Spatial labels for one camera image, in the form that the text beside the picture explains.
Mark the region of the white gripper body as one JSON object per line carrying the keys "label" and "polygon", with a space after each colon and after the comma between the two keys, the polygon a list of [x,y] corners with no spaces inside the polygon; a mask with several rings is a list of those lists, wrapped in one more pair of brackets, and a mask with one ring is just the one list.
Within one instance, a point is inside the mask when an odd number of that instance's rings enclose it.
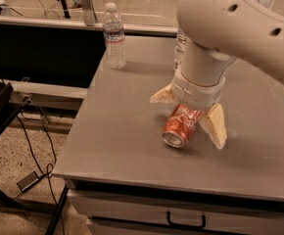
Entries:
{"label": "white gripper body", "polygon": [[225,84],[226,69],[217,67],[179,68],[171,82],[176,99],[191,110],[204,110],[216,104]]}

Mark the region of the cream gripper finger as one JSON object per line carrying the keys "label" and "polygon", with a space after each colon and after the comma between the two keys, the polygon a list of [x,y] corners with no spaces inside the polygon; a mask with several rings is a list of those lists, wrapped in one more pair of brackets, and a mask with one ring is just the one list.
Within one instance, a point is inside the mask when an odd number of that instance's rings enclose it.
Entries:
{"label": "cream gripper finger", "polygon": [[223,108],[219,103],[201,111],[199,124],[209,135],[213,144],[221,150],[227,140]]}
{"label": "cream gripper finger", "polygon": [[172,103],[174,101],[174,95],[172,93],[171,85],[167,85],[165,88],[159,90],[150,97],[151,103]]}

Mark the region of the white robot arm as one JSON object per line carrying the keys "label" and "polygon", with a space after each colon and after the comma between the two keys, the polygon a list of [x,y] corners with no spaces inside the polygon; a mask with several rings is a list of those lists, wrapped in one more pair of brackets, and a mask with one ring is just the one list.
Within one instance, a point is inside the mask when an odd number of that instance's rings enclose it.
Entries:
{"label": "white robot arm", "polygon": [[186,44],[172,82],[152,103],[172,103],[163,139],[173,148],[201,125],[218,149],[226,139],[219,104],[228,67],[242,59],[284,85],[284,17],[268,9],[269,0],[180,0],[177,21]]}

